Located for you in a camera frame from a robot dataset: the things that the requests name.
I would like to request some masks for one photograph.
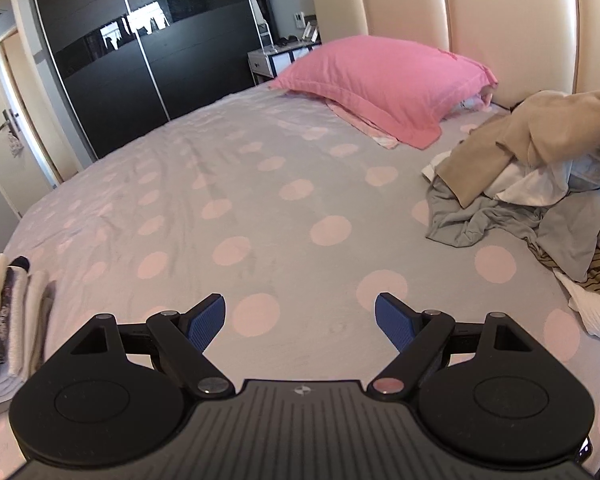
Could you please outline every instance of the pink pillow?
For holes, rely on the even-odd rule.
[[[491,70],[466,57],[414,41],[354,36],[314,50],[270,85],[336,101],[423,150],[454,106],[497,84]]]

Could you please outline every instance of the headboard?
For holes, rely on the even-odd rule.
[[[489,66],[494,101],[600,89],[600,0],[314,0],[323,42],[371,34]]]

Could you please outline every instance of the nightstand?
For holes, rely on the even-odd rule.
[[[291,66],[302,56],[320,47],[320,43],[295,41],[285,46],[266,46],[248,54],[251,75],[256,85],[277,77],[285,68]]]

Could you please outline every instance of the white drawer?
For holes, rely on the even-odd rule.
[[[264,75],[267,77],[273,77],[273,72],[269,65],[269,59],[265,56],[262,51],[255,51],[249,53],[249,66],[251,71],[256,74]]]

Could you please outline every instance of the sliding wardrobe door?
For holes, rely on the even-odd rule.
[[[171,119],[253,86],[260,48],[248,0],[128,0]]]
[[[58,72],[100,157],[168,118],[125,0],[36,0]]]

